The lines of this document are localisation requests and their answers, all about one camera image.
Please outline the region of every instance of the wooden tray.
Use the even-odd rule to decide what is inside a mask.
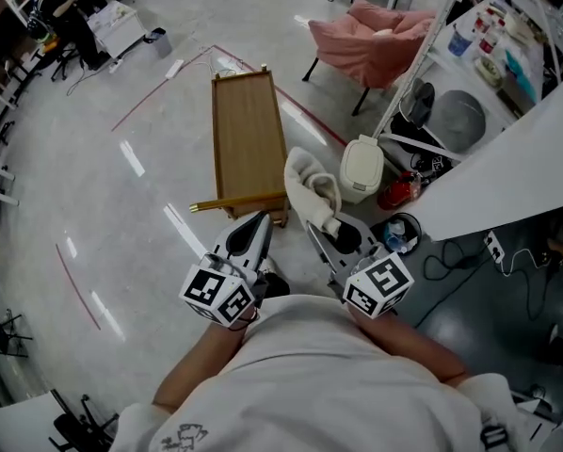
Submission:
[[[271,71],[213,80],[213,141],[220,200],[283,192],[286,159],[282,120]],[[233,218],[269,211],[285,224],[287,199],[224,208]]]

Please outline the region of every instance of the gray bin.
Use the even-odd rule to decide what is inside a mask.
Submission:
[[[172,52],[169,36],[164,28],[156,28],[152,31],[150,36],[143,39],[145,42],[150,43],[160,58],[166,57]]]

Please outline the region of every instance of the gray floor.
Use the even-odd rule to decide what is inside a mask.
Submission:
[[[412,8],[435,8],[440,1],[414,0]],[[0,211],[0,314],[7,307],[23,313],[23,330],[35,338],[29,360],[0,358],[0,372],[15,399],[56,387],[72,403],[89,394],[104,414],[150,400],[205,326],[177,297],[196,262],[188,233],[208,247],[228,220],[222,212],[190,215],[187,208],[215,197],[208,66],[241,69],[242,62],[211,49],[197,60],[205,65],[183,70],[111,132],[121,117],[161,82],[176,58],[189,60],[213,44],[252,66],[266,62],[281,89],[346,140],[371,133],[392,96],[391,90],[370,92],[360,116],[351,118],[362,92],[355,83],[322,64],[309,83],[300,81],[314,58],[304,20],[333,19],[346,12],[348,0],[126,3],[147,28],[167,29],[173,54],[159,60],[140,45],[116,73],[91,77],[71,97],[66,91],[80,69],[73,68],[66,82],[37,79],[14,115],[4,154],[17,175],[10,192],[21,204]],[[279,99],[288,148],[304,146],[337,169],[342,147]],[[128,160],[130,149],[143,173]],[[424,255],[438,248],[425,244],[409,260],[417,284],[401,313],[410,321],[464,274],[422,280]],[[294,292],[329,292],[327,270],[296,216],[274,233],[271,255]],[[482,269],[424,330],[474,371],[505,373],[521,390],[541,383],[563,404],[563,370],[531,358],[545,324],[530,331],[522,287],[493,273]]]

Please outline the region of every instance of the pink armchair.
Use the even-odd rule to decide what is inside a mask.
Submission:
[[[355,79],[365,87],[352,113],[356,116],[370,88],[387,89],[409,68],[434,15],[434,11],[387,10],[357,0],[347,15],[334,22],[311,20],[317,57],[302,80],[309,80],[319,59]],[[386,29],[392,31],[377,35]]]

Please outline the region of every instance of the wooden stick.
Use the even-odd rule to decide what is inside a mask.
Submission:
[[[269,202],[281,200],[286,197],[285,191],[272,192],[269,194],[257,194],[254,196],[244,196],[243,198],[229,198],[225,200],[214,200],[205,202],[195,202],[189,206],[192,213],[205,211],[207,209],[218,209],[221,207],[233,207],[240,204],[250,204],[252,202]]]

